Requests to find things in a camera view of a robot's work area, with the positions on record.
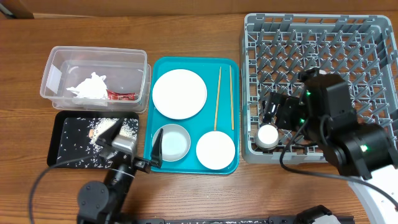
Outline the wooden chopstick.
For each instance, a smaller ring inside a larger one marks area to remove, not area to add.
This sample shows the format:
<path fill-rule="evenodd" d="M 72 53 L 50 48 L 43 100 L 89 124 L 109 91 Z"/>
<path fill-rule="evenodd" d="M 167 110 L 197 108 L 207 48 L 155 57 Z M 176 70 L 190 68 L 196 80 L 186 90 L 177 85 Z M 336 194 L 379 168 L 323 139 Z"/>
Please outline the wooden chopstick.
<path fill-rule="evenodd" d="M 234 130 L 234 109 L 233 109 L 233 76 L 232 76 L 232 66 L 229 66 L 229 95 L 230 95 L 230 105 L 231 105 L 231 129 Z"/>
<path fill-rule="evenodd" d="M 215 122 L 214 122 L 214 128 L 213 128 L 214 131 L 216 131 L 216 129 L 217 129 L 217 122 L 218 122 L 218 108 L 219 108 L 219 100 L 220 100 L 221 74 L 222 74 L 222 68 L 220 67 L 219 76 L 218 76 L 217 96 L 216 96 Z"/>

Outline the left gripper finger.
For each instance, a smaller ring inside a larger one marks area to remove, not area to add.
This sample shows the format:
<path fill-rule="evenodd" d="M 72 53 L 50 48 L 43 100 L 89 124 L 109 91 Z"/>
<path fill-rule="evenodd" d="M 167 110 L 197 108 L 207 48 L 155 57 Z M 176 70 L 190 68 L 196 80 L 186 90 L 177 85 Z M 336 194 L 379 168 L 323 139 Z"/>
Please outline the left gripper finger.
<path fill-rule="evenodd" d="M 155 142 L 152 146 L 151 152 L 151 166 L 160 169 L 162 167 L 162 139 L 163 139 L 164 130 L 162 128 L 159 129 L 158 135 L 155 139 Z"/>
<path fill-rule="evenodd" d="M 119 134 L 122 126 L 123 120 L 117 120 L 111 127 L 109 127 L 106 131 L 104 131 L 97 137 L 95 143 L 99 146 L 111 146 L 113 140 Z"/>

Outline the large white round plate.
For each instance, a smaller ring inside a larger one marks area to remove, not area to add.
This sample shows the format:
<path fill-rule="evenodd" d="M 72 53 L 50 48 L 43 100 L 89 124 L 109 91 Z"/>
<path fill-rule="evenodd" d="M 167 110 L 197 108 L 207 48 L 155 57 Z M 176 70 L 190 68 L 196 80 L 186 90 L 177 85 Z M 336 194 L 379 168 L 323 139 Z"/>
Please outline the large white round plate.
<path fill-rule="evenodd" d="M 155 108 L 170 119 L 188 119 L 204 107 L 207 87 L 193 71 L 175 69 L 161 75 L 152 88 Z"/>

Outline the grey bowl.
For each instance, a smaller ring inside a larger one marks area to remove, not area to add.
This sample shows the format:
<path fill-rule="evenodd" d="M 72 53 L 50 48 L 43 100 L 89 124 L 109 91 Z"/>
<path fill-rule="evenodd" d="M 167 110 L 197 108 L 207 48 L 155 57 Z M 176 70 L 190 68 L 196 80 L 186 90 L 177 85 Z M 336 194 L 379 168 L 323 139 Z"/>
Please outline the grey bowl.
<path fill-rule="evenodd" d="M 182 159 L 189 151 L 191 139 L 188 131 L 178 124 L 166 124 L 159 128 L 152 139 L 152 145 L 163 129 L 162 136 L 162 160 L 175 162 Z"/>

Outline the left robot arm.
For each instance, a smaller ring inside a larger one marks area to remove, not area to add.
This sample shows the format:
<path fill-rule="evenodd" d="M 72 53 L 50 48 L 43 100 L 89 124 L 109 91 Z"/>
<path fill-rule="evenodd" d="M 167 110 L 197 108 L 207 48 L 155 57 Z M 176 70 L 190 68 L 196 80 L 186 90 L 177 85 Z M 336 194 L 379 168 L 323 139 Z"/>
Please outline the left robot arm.
<path fill-rule="evenodd" d="M 91 181 L 85 184 L 78 193 L 79 211 L 77 223 L 140 223 L 141 221 L 121 211 L 136 172 L 150 173 L 152 167 L 162 166 L 161 129 L 155 139 L 152 159 L 137 157 L 135 139 L 119 134 L 123 120 L 117 120 L 111 127 L 102 132 L 96 144 L 104 149 L 101 157 L 115 153 L 113 166 L 109 169 L 104 181 Z"/>

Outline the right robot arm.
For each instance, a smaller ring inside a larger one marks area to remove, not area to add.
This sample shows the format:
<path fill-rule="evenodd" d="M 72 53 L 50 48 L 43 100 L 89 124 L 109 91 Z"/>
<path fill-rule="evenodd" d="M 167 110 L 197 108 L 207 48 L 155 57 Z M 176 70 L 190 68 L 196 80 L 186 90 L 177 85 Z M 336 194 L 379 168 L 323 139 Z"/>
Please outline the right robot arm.
<path fill-rule="evenodd" d="M 298 73 L 300 96 L 271 92 L 262 102 L 263 122 L 295 134 L 318 146 L 337 174 L 281 167 L 289 172 L 343 180 L 361 202 L 371 223 L 397 223 L 397 149 L 385 129 L 376 123 L 359 123 L 351 104 L 348 83 L 335 73 L 313 67 Z"/>

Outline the small grey cup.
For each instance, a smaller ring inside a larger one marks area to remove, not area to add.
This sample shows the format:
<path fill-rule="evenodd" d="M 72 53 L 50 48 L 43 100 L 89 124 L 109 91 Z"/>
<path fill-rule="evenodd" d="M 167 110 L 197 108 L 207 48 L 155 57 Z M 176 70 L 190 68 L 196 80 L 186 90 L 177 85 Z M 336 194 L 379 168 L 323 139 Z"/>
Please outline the small grey cup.
<path fill-rule="evenodd" d="M 271 124 L 263 125 L 257 130 L 254 142 L 262 149 L 273 149 L 279 143 L 279 132 Z"/>

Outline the pink white bowl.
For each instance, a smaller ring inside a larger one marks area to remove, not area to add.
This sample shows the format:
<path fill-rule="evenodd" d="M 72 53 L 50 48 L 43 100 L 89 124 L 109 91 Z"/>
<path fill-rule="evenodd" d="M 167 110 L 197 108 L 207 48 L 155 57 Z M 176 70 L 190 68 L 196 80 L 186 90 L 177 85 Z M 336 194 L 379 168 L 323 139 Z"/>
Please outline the pink white bowl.
<path fill-rule="evenodd" d="M 200 163 L 211 170 L 228 167 L 236 155 L 233 140 L 221 131 L 210 131 L 197 142 L 196 154 Z"/>

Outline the white tissue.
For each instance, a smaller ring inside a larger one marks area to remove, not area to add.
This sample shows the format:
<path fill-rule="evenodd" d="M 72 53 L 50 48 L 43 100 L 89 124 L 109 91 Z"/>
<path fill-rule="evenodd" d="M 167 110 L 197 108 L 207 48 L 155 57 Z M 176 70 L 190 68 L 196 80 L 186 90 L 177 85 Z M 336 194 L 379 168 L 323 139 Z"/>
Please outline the white tissue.
<path fill-rule="evenodd" d="M 104 82 L 105 80 L 106 75 L 99 76 L 93 72 L 90 78 L 86 78 L 76 87 L 69 87 L 67 90 L 75 94 L 75 98 L 107 100 L 108 87 Z"/>

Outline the red snack wrapper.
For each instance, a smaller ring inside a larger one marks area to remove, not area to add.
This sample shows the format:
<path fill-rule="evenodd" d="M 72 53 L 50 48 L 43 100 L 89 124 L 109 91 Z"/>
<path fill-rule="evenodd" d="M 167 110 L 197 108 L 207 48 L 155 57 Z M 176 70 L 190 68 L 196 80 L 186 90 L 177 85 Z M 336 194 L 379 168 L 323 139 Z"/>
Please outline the red snack wrapper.
<path fill-rule="evenodd" d="M 134 101 L 138 94 L 136 93 L 116 93 L 114 91 L 106 90 L 109 100 L 131 100 Z"/>

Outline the pile of rice grains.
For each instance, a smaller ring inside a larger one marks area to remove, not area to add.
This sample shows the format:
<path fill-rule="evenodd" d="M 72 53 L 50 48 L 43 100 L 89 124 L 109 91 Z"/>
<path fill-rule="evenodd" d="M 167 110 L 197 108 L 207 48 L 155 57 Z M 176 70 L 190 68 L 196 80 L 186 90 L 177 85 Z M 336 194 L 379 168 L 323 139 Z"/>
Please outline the pile of rice grains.
<path fill-rule="evenodd" d="M 57 162 L 71 160 L 64 167 L 77 169 L 109 168 L 110 160 L 94 156 L 102 149 L 95 142 L 116 121 L 116 118 L 67 118 L 61 131 Z"/>

